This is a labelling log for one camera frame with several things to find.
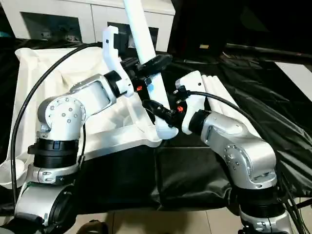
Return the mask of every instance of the white plastic pipe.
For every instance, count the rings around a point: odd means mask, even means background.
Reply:
[[[156,56],[149,28],[147,26],[143,7],[140,0],[123,0],[128,16],[132,36],[136,45],[136,51],[141,64],[144,64]],[[147,90],[151,100],[158,101],[164,107],[170,109],[161,73],[154,75],[152,83]],[[171,139],[178,133],[177,128],[170,128],[168,124],[155,117],[156,131],[161,139]]]

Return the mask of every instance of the black mount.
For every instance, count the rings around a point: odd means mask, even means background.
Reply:
[[[151,76],[165,70],[171,62],[171,55],[161,54],[145,64],[140,64],[137,59],[131,59],[129,61],[124,61],[122,66],[128,74],[134,90],[139,91],[142,87],[146,87],[152,83]]]

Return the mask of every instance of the floor tile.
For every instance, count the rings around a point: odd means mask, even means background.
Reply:
[[[76,223],[74,224],[74,226],[71,227],[71,229],[69,229],[65,234],[76,234],[82,225],[88,223],[92,219],[98,220],[101,222],[106,222],[106,224],[108,225],[108,228],[110,230],[110,234],[111,234],[111,230],[113,227],[113,213],[78,215],[76,218]]]
[[[211,234],[205,211],[115,212],[113,234]]]
[[[206,211],[211,234],[237,234],[243,226],[240,217],[227,208]]]

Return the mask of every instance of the silver metal casing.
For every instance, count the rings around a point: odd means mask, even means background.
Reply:
[[[265,189],[277,183],[272,147],[240,121],[217,112],[205,119],[201,140],[226,162],[234,184],[242,189]]]

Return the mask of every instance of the black cloth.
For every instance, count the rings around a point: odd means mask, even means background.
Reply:
[[[67,42],[0,39],[1,152],[4,160],[19,62],[14,51],[74,47]],[[312,103],[272,62],[241,59],[174,59],[162,73],[166,90],[192,70],[217,75],[237,104],[260,123],[257,129],[281,161],[295,196],[312,196]],[[202,210],[235,201],[221,158],[195,135],[179,135],[156,149],[139,146],[84,163],[76,183],[79,213],[127,208]],[[0,214],[11,192],[0,187]]]

